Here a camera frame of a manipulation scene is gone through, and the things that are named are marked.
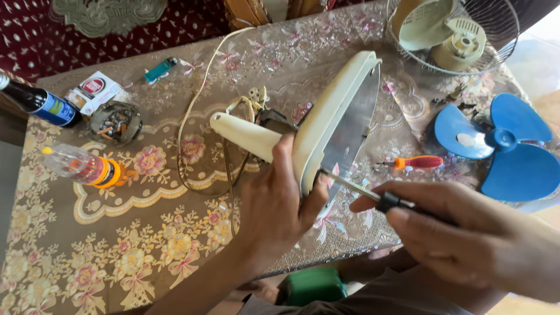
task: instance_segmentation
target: lighter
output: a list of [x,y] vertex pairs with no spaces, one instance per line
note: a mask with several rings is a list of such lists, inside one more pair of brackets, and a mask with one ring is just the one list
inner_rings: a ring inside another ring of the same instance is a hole
[[176,64],[177,64],[177,58],[174,58],[174,57],[168,58],[168,59],[162,61],[157,66],[155,66],[150,71],[148,71],[144,75],[144,78],[146,78],[146,80],[148,80],[148,82],[152,82],[155,79],[159,78],[161,75],[163,75],[167,70],[173,68],[173,66],[176,65]]

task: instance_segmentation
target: ashtray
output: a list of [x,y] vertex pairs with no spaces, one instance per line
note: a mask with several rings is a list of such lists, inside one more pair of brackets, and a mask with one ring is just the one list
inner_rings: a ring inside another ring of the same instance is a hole
[[136,106],[110,100],[93,113],[87,133],[93,141],[122,147],[138,137],[142,126]]

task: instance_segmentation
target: hand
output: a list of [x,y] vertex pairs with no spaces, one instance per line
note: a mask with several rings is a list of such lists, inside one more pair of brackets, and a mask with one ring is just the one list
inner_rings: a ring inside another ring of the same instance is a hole
[[[401,208],[387,213],[408,252],[439,277],[546,302],[560,300],[557,230],[459,184],[387,182],[374,189],[385,191],[457,222],[455,228]],[[350,209],[360,212],[375,205],[360,197]]]
[[272,151],[272,165],[243,187],[241,226],[229,246],[242,247],[254,258],[255,276],[293,248],[329,198],[328,178],[321,175],[300,208],[292,166],[293,139],[294,134],[284,135]]

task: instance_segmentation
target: green object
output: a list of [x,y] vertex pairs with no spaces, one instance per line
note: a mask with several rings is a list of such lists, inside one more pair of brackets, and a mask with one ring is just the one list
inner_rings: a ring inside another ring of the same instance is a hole
[[348,296],[335,268],[302,270],[287,276],[284,282],[290,306],[305,306],[313,301],[334,302]]

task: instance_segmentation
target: cigarette pack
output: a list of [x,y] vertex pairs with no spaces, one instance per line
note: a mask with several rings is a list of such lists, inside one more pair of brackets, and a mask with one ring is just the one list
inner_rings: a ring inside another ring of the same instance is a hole
[[69,90],[64,98],[74,104],[80,113],[89,116],[99,105],[110,100],[122,89],[118,83],[97,71],[80,85]]

